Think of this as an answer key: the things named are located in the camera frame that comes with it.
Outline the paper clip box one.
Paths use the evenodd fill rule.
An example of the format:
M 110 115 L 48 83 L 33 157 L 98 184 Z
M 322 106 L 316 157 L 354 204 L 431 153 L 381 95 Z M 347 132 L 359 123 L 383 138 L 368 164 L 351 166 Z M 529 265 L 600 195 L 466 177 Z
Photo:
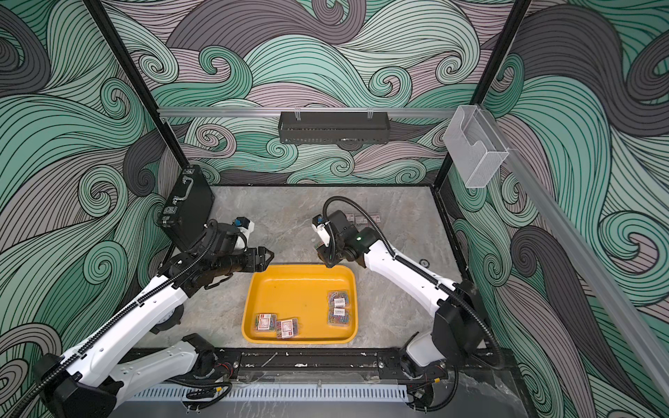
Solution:
M 369 223 L 367 218 L 364 215 L 355 216 L 355 224 L 357 226 L 366 226 Z

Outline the paper clip box nine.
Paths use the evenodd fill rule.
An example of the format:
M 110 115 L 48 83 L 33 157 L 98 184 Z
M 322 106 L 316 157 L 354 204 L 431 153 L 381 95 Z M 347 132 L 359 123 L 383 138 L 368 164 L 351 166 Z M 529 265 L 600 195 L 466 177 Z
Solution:
M 347 308 L 349 305 L 348 292 L 334 291 L 329 293 L 329 306 L 331 308 Z

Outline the paper clip box seven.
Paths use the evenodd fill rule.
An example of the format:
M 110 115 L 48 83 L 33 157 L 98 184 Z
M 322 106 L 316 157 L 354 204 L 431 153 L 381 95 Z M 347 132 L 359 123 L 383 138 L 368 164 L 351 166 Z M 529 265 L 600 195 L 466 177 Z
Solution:
M 292 339 L 299 334 L 299 320 L 291 318 L 276 322 L 276 333 L 279 340 Z

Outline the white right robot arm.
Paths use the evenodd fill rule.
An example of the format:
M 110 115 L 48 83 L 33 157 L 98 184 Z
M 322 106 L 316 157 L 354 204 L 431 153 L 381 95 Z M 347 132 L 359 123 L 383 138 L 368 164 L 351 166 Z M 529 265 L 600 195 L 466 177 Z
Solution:
M 479 289 L 432 272 L 390 244 L 359 204 L 343 196 L 328 198 L 312 228 L 322 244 L 319 259 L 327 268 L 343 261 L 383 276 L 406 292 L 433 318 L 430 332 L 411 337 L 400 350 L 404 374 L 415 377 L 431 366 L 461 369 L 477 362 L 490 369 L 506 366 Z

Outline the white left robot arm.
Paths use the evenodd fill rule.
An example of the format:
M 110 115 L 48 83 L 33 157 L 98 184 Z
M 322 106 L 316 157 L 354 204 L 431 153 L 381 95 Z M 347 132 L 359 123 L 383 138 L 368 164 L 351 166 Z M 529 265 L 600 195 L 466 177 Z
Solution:
M 44 355 L 35 383 L 10 411 L 23 416 L 36 400 L 56 417 L 107 417 L 137 393 L 174 378 L 195 377 L 212 388 L 218 353 L 198 334 L 132 362 L 125 355 L 146 334 L 176 315 L 200 289 L 221 285 L 234 273 L 265 271 L 274 254 L 249 247 L 254 222 L 211 219 L 197 242 L 172 257 L 139 294 L 86 339 L 62 355 Z

